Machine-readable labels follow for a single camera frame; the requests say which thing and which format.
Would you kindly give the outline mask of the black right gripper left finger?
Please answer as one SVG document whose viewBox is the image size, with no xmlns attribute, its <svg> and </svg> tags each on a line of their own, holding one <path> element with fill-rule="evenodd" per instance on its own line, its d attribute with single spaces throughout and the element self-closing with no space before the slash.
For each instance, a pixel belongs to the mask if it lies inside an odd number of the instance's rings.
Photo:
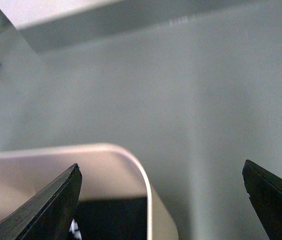
<svg viewBox="0 0 282 240">
<path fill-rule="evenodd" d="M 81 185 L 82 174 L 74 163 L 0 221 L 0 240 L 66 240 Z"/>
</svg>

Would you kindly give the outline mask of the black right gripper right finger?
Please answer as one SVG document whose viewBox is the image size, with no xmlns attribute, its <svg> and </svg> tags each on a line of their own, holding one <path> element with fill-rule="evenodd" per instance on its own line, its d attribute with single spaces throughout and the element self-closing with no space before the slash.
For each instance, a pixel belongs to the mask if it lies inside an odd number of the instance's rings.
<svg viewBox="0 0 282 240">
<path fill-rule="evenodd" d="M 282 240 L 282 178 L 251 160 L 244 163 L 243 180 L 249 200 L 271 240 Z"/>
</svg>

